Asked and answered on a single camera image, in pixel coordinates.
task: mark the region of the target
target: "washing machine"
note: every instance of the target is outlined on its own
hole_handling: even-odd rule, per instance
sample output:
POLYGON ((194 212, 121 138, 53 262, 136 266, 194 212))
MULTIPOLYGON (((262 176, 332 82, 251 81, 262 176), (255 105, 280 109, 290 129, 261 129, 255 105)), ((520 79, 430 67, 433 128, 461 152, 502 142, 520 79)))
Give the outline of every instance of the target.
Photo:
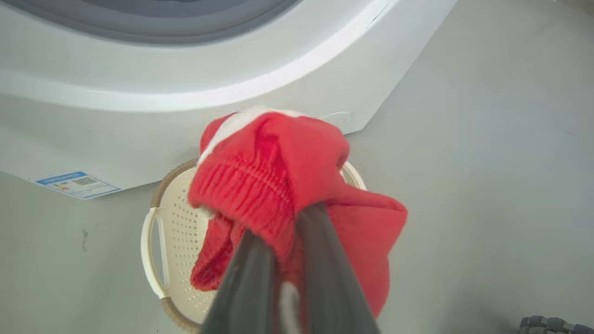
POLYGON ((92 198, 255 105, 359 131, 455 1, 4 0, 0 170, 92 198))

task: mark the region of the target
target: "ribbed cuff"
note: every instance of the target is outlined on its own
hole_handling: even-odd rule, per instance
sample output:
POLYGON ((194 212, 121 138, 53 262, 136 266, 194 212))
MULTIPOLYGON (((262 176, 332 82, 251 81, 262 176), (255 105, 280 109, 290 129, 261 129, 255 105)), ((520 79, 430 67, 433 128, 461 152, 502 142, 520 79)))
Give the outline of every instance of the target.
POLYGON ((295 214, 283 180, 253 165, 211 155, 198 167, 188 201, 245 225, 273 247, 280 261, 288 258, 295 214))

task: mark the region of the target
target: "perforated basket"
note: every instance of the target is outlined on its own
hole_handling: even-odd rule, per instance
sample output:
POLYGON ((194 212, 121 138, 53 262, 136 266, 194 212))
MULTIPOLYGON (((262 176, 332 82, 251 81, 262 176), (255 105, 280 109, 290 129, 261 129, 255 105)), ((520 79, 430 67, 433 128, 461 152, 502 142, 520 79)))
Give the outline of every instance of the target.
MULTIPOLYGON (((216 291, 198 291, 189 282, 208 225, 203 211, 188 203, 188 188, 195 174, 196 160, 192 160, 172 170, 161 181, 144 219, 141 253, 144 273, 165 312, 179 327, 199 333, 216 291), (151 242, 155 222, 159 246, 151 242), (153 247, 161 250, 163 282, 157 276, 153 247)), ((366 189, 363 179, 348 162, 343 176, 348 183, 366 189)))

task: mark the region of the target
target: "scuff mark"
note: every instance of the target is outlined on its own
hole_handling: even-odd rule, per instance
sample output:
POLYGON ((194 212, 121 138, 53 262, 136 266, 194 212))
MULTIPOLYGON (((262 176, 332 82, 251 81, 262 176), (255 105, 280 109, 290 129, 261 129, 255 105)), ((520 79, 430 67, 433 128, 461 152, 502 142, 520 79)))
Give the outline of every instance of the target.
POLYGON ((381 13, 383 13, 386 8, 388 8, 388 6, 390 5, 391 1, 388 1, 388 3, 386 3, 386 5, 384 6, 384 8, 381 9, 381 11, 373 18, 373 20, 371 20, 371 22, 369 22, 369 24, 365 27, 365 29, 369 29, 369 27, 371 27, 371 25, 373 24, 373 22, 375 22, 377 20, 378 17, 381 16, 381 13))
POLYGON ((87 238, 89 237, 89 233, 87 232, 87 230, 83 229, 83 250, 87 251, 87 247, 85 246, 85 243, 87 242, 87 238))

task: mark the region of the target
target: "blue sticker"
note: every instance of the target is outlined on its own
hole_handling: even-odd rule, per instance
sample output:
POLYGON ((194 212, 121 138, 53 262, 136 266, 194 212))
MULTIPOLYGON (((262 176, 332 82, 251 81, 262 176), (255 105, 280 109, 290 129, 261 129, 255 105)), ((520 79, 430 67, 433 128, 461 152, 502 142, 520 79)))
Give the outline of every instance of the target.
POLYGON ((50 189, 84 200, 121 190, 83 172, 59 175, 36 182, 50 189))

